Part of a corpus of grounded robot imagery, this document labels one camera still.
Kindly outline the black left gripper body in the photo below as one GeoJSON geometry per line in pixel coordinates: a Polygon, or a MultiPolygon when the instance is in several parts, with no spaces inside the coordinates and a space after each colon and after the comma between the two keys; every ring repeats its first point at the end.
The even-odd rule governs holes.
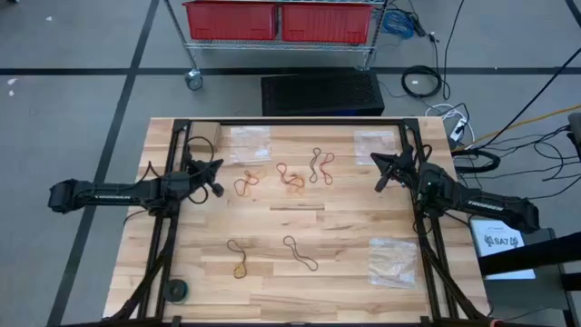
{"type": "Polygon", "coordinates": [[[224,188],[221,184],[215,182],[216,174],[202,173],[204,167],[199,164],[199,161],[201,160],[191,159],[186,162],[186,172],[190,176],[190,191],[187,197],[191,199],[192,195],[200,188],[205,191],[205,197],[208,197],[208,191],[205,188],[206,185],[211,188],[212,193],[216,197],[222,197],[224,188]]]}

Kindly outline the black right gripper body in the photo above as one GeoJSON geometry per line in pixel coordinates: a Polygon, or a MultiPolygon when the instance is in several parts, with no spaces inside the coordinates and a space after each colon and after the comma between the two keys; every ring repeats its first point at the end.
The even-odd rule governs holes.
{"type": "Polygon", "coordinates": [[[382,192],[388,181],[395,180],[404,187],[416,191],[419,187],[419,172],[416,168],[416,160],[411,146],[405,146],[401,154],[397,154],[399,159],[392,169],[379,171],[380,178],[375,186],[376,192],[382,192]]]}

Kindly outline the clear plastic zip bag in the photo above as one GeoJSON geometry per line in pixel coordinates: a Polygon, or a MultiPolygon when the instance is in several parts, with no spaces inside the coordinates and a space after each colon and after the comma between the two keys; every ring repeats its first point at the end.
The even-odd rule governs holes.
{"type": "Polygon", "coordinates": [[[372,153],[394,154],[396,138],[392,131],[356,131],[354,151],[356,165],[373,165],[372,153]]]}
{"type": "Polygon", "coordinates": [[[257,163],[271,159],[269,126],[234,126],[231,128],[230,141],[230,156],[233,163],[257,163]]]}
{"type": "Polygon", "coordinates": [[[373,285],[414,289],[417,245],[398,239],[371,238],[368,254],[368,282],[373,285]]]}

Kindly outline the red rubber band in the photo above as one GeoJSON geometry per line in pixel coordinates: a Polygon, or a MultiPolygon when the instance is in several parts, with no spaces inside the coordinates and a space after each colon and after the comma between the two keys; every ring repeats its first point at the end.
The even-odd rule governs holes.
{"type": "Polygon", "coordinates": [[[240,197],[245,197],[250,187],[256,185],[260,179],[253,173],[246,170],[244,176],[233,182],[233,187],[236,194],[240,197]]]}
{"type": "Polygon", "coordinates": [[[325,153],[325,157],[323,161],[319,164],[320,172],[323,175],[323,181],[326,185],[333,184],[333,177],[330,173],[326,171],[326,166],[332,163],[335,159],[335,154],[333,153],[325,153]]]}
{"type": "Polygon", "coordinates": [[[280,174],[281,182],[284,184],[292,184],[297,179],[296,174],[291,174],[289,178],[286,177],[288,166],[285,163],[277,163],[276,170],[280,174]]]}

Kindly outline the small cardboard box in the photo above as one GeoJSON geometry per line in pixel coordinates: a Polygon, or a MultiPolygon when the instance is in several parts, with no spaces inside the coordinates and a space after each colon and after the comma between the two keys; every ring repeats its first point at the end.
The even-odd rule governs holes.
{"type": "Polygon", "coordinates": [[[211,154],[218,146],[221,134],[220,123],[195,121],[191,125],[187,144],[192,152],[211,154]]]}

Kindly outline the white power strip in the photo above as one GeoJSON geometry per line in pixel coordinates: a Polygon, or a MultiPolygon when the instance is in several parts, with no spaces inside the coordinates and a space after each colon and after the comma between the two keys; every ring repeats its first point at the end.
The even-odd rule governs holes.
{"type": "Polygon", "coordinates": [[[449,135],[449,138],[454,141],[457,142],[461,139],[463,133],[464,133],[464,129],[468,124],[468,119],[467,118],[460,118],[455,127],[453,128],[452,132],[449,135]]]}

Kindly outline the cart caster wheel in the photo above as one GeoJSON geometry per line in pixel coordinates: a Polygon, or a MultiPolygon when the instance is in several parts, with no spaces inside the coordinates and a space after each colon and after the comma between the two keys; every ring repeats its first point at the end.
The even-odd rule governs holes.
{"type": "Polygon", "coordinates": [[[203,88],[202,74],[198,69],[188,71],[184,76],[184,81],[191,91],[197,91],[203,88]]]}

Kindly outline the black perforated metal box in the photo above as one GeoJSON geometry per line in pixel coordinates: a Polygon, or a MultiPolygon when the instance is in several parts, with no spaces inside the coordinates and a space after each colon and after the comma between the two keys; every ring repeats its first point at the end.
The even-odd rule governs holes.
{"type": "Polygon", "coordinates": [[[295,74],[261,79],[264,116],[381,116],[384,101],[372,72],[295,74]]]}

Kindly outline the black tape roll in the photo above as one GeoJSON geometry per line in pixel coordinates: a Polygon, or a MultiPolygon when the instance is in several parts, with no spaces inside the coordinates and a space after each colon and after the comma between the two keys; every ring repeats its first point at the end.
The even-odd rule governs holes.
{"type": "Polygon", "coordinates": [[[188,296],[188,285],[181,279],[171,279],[164,286],[162,295],[165,301],[183,303],[188,296]]]}

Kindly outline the red plastic bin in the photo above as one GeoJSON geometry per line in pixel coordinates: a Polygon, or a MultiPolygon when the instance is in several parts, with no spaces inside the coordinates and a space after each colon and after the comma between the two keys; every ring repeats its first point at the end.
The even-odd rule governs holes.
{"type": "Polygon", "coordinates": [[[182,4],[193,40],[270,41],[276,35],[273,3],[193,1],[182,4]]]}
{"type": "Polygon", "coordinates": [[[370,5],[282,5],[282,39],[360,45],[368,39],[370,5]]]}

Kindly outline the black beam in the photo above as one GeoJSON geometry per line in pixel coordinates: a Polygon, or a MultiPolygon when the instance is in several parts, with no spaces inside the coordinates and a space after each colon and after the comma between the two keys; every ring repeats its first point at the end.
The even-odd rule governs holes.
{"type": "Polygon", "coordinates": [[[478,259],[482,275],[510,273],[576,261],[581,261],[581,232],[478,259]]]}

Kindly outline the grey device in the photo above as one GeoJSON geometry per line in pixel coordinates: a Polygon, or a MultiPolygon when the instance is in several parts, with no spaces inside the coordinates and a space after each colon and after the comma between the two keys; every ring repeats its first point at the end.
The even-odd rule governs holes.
{"type": "Polygon", "coordinates": [[[581,161],[581,113],[570,114],[567,119],[569,122],[567,137],[576,148],[577,156],[581,161]]]}

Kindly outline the grey stand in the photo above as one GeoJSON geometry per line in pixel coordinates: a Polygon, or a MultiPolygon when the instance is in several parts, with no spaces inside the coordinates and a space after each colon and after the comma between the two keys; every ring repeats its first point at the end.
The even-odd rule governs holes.
{"type": "MultiPolygon", "coordinates": [[[[553,229],[539,229],[534,233],[524,233],[518,247],[556,238],[553,229]]],[[[479,258],[518,247],[495,243],[489,247],[489,253],[485,253],[487,247],[483,245],[479,250],[479,258]]],[[[498,312],[503,305],[524,308],[526,314],[555,309],[563,313],[566,327],[579,327],[575,305],[569,293],[581,289],[581,274],[565,272],[563,263],[483,276],[487,297],[494,304],[494,312],[498,312]]]]}

